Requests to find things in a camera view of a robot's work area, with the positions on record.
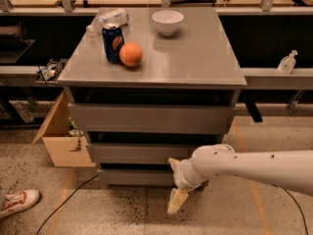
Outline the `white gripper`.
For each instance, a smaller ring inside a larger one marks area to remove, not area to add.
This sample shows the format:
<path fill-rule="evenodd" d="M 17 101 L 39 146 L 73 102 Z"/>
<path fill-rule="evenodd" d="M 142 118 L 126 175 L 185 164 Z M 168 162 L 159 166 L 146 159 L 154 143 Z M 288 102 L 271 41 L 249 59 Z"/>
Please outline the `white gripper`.
<path fill-rule="evenodd" d="M 193 159 L 176 160 L 169 158 L 168 162 L 173 170 L 173 179 L 176 186 L 170 193 L 167 207 L 168 214 L 176 214 L 187 201 L 189 193 L 201 187 L 204 177 L 196 170 Z"/>

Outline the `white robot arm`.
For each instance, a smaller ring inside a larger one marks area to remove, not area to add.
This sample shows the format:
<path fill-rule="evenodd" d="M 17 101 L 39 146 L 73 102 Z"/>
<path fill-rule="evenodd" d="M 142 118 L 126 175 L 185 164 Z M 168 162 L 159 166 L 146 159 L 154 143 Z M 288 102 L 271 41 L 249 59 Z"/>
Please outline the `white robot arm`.
<path fill-rule="evenodd" d="M 313 195 L 313 151 L 237 153 L 228 144 L 198 147 L 188 159 L 170 158 L 176 188 L 170 194 L 168 214 L 177 213 L 189 193 L 215 176 L 240 178 Z"/>

